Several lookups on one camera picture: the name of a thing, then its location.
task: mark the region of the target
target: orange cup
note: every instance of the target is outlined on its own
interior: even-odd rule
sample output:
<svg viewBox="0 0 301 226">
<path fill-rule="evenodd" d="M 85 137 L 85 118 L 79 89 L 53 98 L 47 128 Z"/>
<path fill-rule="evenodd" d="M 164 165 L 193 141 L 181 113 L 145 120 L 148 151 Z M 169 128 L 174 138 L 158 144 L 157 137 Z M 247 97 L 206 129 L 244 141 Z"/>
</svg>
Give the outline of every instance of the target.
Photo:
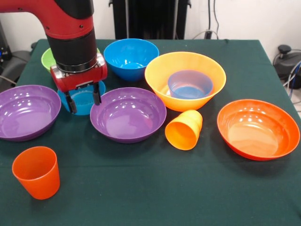
<svg viewBox="0 0 301 226">
<path fill-rule="evenodd" d="M 197 144 L 202 125 L 202 115 L 198 111 L 188 110 L 168 123 L 165 136 L 175 148 L 188 151 Z"/>
<path fill-rule="evenodd" d="M 13 162 L 14 176 L 35 199 L 47 199 L 60 187 L 55 152 L 48 147 L 32 147 L 20 153 Z"/>
</svg>

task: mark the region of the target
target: blue cup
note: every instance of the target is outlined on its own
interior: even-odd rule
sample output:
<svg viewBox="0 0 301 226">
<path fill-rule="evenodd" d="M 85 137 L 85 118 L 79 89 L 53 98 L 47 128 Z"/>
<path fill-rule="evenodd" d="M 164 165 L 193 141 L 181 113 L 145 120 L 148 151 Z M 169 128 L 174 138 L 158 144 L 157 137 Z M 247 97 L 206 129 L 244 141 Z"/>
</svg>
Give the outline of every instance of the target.
<svg viewBox="0 0 301 226">
<path fill-rule="evenodd" d="M 199 99 L 211 94 L 213 83 L 205 74 L 183 70 L 172 74 L 168 79 L 170 95 L 178 99 Z"/>
<path fill-rule="evenodd" d="M 103 56 L 111 70 L 126 81 L 138 81 L 150 61 L 159 56 L 158 48 L 142 39 L 122 39 L 105 48 Z"/>
<path fill-rule="evenodd" d="M 60 90 L 58 90 L 57 93 L 66 110 L 70 112 L 65 94 Z M 93 86 L 87 86 L 82 89 L 71 90 L 69 91 L 69 93 L 76 105 L 77 112 L 75 113 L 75 115 L 89 115 L 90 110 L 94 104 Z M 103 81 L 99 82 L 99 93 L 100 95 L 103 95 L 105 93 L 105 84 Z"/>
</svg>

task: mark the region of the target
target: table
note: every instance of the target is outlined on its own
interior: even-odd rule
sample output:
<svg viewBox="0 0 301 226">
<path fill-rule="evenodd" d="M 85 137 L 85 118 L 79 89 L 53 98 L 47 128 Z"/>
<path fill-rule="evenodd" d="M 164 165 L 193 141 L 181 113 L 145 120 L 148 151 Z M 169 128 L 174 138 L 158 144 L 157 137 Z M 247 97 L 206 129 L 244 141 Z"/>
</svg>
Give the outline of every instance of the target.
<svg viewBox="0 0 301 226">
<path fill-rule="evenodd" d="M 101 52 L 112 40 L 98 40 Z M 179 113 L 167 111 L 165 124 L 136 144 L 115 143 L 99 134 L 88 116 L 64 108 L 54 126 L 27 142 L 0 141 L 1 226 L 293 226 L 301 224 L 301 148 L 268 162 L 235 154 L 216 126 L 228 102 L 255 98 L 300 118 L 257 40 L 152 40 L 161 54 L 193 51 L 215 59 L 227 74 L 224 89 L 199 111 L 204 117 L 197 146 L 173 148 L 166 124 Z M 40 62 L 49 47 L 40 40 L 18 85 L 55 89 Z M 111 71 L 107 90 L 124 82 Z M 52 198 L 31 198 L 13 177 L 11 165 L 23 150 L 45 145 L 55 150 L 61 187 Z"/>
</svg>

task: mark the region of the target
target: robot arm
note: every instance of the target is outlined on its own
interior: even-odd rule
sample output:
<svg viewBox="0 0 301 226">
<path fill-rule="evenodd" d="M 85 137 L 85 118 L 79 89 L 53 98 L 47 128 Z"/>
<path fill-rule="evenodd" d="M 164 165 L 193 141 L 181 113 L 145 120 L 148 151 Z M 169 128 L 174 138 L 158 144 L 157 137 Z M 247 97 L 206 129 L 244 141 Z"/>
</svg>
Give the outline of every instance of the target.
<svg viewBox="0 0 301 226">
<path fill-rule="evenodd" d="M 107 77 L 107 66 L 96 52 L 92 0 L 1 0 L 0 12 L 30 12 L 41 21 L 56 61 L 51 76 L 70 112 L 77 111 L 72 89 L 93 84 L 94 102 L 100 104 L 98 82 Z"/>
</svg>

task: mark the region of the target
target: plastic bowl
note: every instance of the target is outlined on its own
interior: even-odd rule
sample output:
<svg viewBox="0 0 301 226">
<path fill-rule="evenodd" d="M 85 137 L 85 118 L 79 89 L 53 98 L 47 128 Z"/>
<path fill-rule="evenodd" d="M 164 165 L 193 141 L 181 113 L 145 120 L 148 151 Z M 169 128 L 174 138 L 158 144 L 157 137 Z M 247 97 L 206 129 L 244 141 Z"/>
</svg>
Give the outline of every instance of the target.
<svg viewBox="0 0 301 226">
<path fill-rule="evenodd" d="M 55 122 L 61 109 L 58 94 L 45 86 L 26 85 L 0 93 L 0 138 L 34 139 Z"/>
<path fill-rule="evenodd" d="M 46 68 L 46 70 L 50 73 L 50 67 L 53 65 L 56 65 L 56 61 L 53 57 L 51 48 L 47 49 L 42 57 L 41 57 L 42 65 Z"/>
<path fill-rule="evenodd" d="M 99 92 L 100 95 L 103 95 L 105 93 L 105 84 L 103 81 L 99 82 Z M 70 112 L 65 94 L 60 90 L 58 90 L 57 93 L 66 110 Z M 93 86 L 87 86 L 82 89 L 71 90 L 69 91 L 69 93 L 76 105 L 77 112 L 75 113 L 75 115 L 89 115 L 91 108 L 94 104 Z"/>
<path fill-rule="evenodd" d="M 299 143 L 293 118 L 281 108 L 260 100 L 237 100 L 224 106 L 217 117 L 218 129 L 239 155 L 257 161 L 280 158 Z"/>
<path fill-rule="evenodd" d="M 168 79 L 171 74 L 181 70 L 194 70 L 207 75 L 213 83 L 212 93 L 199 99 L 178 99 L 170 96 Z M 217 62 L 207 56 L 191 52 L 173 52 L 152 60 L 145 69 L 145 79 L 166 107 L 184 112 L 201 108 L 220 92 L 225 86 L 226 74 Z"/>
<path fill-rule="evenodd" d="M 170 95 L 179 99 L 199 99 L 208 96 L 213 88 L 211 79 L 201 72 L 183 70 L 168 79 Z"/>
<path fill-rule="evenodd" d="M 166 118 L 166 107 L 154 93 L 128 87 L 114 89 L 93 105 L 90 120 L 100 133 L 120 143 L 135 143 L 155 133 Z"/>
<path fill-rule="evenodd" d="M 126 81 L 143 78 L 147 64 L 159 56 L 158 48 L 142 39 L 122 39 L 111 43 L 103 52 L 112 71 Z"/>
</svg>

